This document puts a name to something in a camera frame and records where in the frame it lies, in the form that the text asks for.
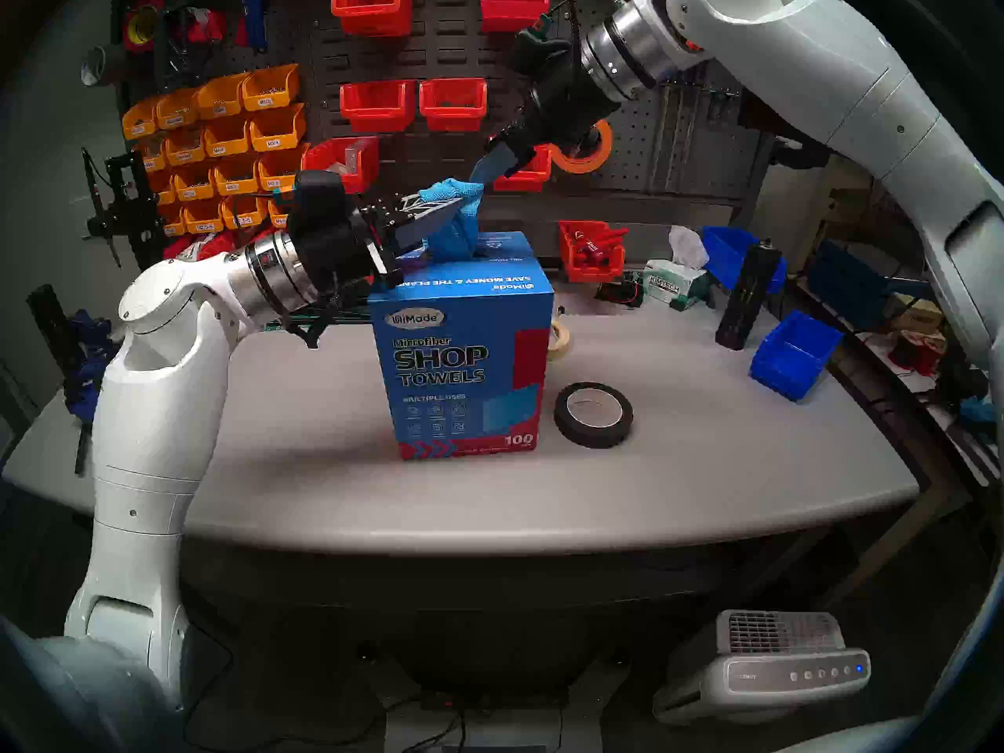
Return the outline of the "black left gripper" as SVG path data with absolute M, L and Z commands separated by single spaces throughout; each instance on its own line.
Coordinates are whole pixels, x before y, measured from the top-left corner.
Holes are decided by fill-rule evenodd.
M 418 249 L 448 225 L 465 200 L 426 201 L 421 194 L 400 196 L 390 209 L 359 208 L 348 198 L 305 199 L 292 211 L 292 243 L 320 298 L 365 296 L 404 282 L 400 251 Z

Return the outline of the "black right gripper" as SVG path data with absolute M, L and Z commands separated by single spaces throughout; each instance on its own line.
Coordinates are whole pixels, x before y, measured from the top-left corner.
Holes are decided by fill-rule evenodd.
M 546 61 L 531 78 L 515 120 L 490 138 L 470 183 L 492 185 L 522 170 L 537 146 L 575 147 L 596 122 L 620 108 L 572 55 Z

